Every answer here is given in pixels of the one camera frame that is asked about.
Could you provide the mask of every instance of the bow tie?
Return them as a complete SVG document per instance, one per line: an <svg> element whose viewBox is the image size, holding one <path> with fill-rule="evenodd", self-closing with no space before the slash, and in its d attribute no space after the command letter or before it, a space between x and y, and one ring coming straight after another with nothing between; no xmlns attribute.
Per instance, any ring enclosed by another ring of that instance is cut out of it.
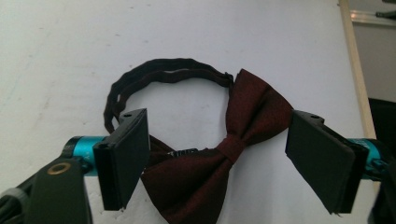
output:
<svg viewBox="0 0 396 224"><path fill-rule="evenodd" d="M141 176L148 195L169 223L214 224L224 202L230 169L245 147L289 127L292 107L268 83L242 69L233 76L192 59L159 59L125 73L107 97L105 126L119 117L131 94L150 82L199 77L229 88L227 136L215 148L175 151L150 137L150 159Z"/></svg>

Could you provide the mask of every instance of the elastic strap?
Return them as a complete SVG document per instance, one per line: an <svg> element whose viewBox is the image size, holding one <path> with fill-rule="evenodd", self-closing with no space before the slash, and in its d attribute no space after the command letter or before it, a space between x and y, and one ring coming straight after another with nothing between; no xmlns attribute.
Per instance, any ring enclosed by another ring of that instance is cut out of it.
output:
<svg viewBox="0 0 396 224"><path fill-rule="evenodd" d="M222 74L212 66L196 62L193 59L155 59L143 63L111 86L105 108L105 127L114 132L113 118L119 119L128 98L147 87L151 82L177 83L181 80L198 77L218 83L222 87L233 89L233 76Z"/></svg>

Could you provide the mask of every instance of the bow tie wing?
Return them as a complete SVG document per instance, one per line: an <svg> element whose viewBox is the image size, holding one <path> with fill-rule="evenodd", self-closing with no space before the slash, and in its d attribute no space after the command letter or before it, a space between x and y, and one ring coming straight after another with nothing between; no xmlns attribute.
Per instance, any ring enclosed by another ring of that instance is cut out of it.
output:
<svg viewBox="0 0 396 224"><path fill-rule="evenodd" d="M233 165L215 149L152 164L141 178L169 223L216 223Z"/></svg>
<svg viewBox="0 0 396 224"><path fill-rule="evenodd" d="M245 146L265 141L289 127L292 107L268 83L242 69L226 113L227 137L217 149L236 162Z"/></svg>

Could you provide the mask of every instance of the wooden edge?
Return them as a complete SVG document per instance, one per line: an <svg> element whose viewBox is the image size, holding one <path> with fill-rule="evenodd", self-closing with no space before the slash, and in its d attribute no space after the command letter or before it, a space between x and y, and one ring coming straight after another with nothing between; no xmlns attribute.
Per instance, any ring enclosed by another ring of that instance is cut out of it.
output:
<svg viewBox="0 0 396 224"><path fill-rule="evenodd" d="M348 47L349 60L352 67L352 74L355 80L355 90L358 96L359 108L361 111L361 125L363 126L364 137L376 139L367 90L364 84L364 76L361 70L361 59L359 57L358 46L356 45L352 20L350 19L348 0L339 0L338 2L341 10L344 31L346 34L346 44ZM376 192L379 192L379 186L379 182L374 182L374 188Z"/></svg>

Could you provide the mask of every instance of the bow tie knot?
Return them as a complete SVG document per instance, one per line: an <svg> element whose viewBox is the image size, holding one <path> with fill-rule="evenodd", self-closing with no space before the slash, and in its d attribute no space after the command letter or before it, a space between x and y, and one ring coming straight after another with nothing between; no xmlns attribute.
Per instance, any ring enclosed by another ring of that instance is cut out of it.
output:
<svg viewBox="0 0 396 224"><path fill-rule="evenodd" d="M227 137L216 147L229 161L235 163L246 147L245 142L237 135L227 134Z"/></svg>

